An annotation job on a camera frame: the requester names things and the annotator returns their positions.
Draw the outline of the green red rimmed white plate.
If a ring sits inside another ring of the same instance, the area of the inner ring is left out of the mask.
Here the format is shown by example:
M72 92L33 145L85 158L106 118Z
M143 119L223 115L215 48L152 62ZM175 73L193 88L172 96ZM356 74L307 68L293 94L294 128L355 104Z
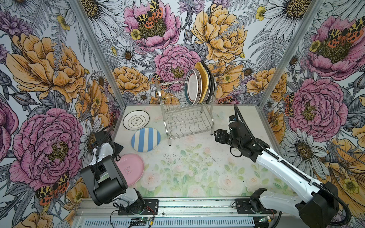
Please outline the green red rimmed white plate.
M185 97L189 105L193 105L197 97L197 78L194 69L187 72L185 79Z

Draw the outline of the yellow woven square tray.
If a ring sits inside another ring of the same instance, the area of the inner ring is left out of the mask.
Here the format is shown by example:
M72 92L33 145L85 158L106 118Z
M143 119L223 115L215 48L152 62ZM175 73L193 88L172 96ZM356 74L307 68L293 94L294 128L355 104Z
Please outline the yellow woven square tray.
M206 67L204 66L204 64L202 62L197 62L195 65L195 69L197 69L200 73L201 76L201 86L202 86L202 90L201 90L201 97L199 100L199 103L202 104L206 101L206 97L208 94L208 89L210 86L210 75L208 73L208 70L206 69Z

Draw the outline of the white plate with colored dots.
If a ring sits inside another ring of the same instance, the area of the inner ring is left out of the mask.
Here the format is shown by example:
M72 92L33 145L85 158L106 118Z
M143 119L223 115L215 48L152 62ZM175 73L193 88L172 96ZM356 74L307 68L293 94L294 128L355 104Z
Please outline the white plate with colored dots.
M199 100L202 96L202 77L201 77L199 70L194 69L194 72L195 72L196 78L197 78L197 97L195 99L194 104L198 104Z

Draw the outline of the orange sunburst white plate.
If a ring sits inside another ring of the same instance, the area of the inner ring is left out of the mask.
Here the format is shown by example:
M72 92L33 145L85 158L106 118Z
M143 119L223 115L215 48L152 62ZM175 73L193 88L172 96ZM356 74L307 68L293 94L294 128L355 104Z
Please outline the orange sunburst white plate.
M208 74L209 74L209 90L208 90L208 98L206 100L206 104L210 103L210 100L211 100L211 95L212 95L212 92L213 92L213 75L210 71L209 68L207 68L207 71L208 71Z

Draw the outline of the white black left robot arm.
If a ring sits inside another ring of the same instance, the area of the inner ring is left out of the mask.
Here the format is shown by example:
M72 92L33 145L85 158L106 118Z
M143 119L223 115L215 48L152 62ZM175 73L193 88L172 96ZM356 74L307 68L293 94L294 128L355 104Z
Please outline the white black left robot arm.
M113 142L110 131L105 127L96 133L96 141L91 145L93 159L81 170L81 177L96 205L112 203L128 214L141 214L145 202L139 191L128 187L116 164L123 146Z

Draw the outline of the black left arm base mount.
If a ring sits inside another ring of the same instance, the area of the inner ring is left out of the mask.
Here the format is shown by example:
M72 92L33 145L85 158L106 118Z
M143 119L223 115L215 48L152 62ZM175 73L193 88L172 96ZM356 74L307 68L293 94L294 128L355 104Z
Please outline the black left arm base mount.
M129 215L157 215L158 199L144 199L139 191L128 188L116 201L119 216Z

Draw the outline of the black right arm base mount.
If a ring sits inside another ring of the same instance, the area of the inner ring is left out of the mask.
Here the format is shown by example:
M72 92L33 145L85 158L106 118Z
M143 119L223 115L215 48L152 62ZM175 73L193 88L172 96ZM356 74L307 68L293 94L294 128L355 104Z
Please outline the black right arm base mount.
M259 188L249 198L235 199L231 205L233 209L237 210L238 214L276 214L274 209L266 209L259 201L260 196L265 193L267 189Z

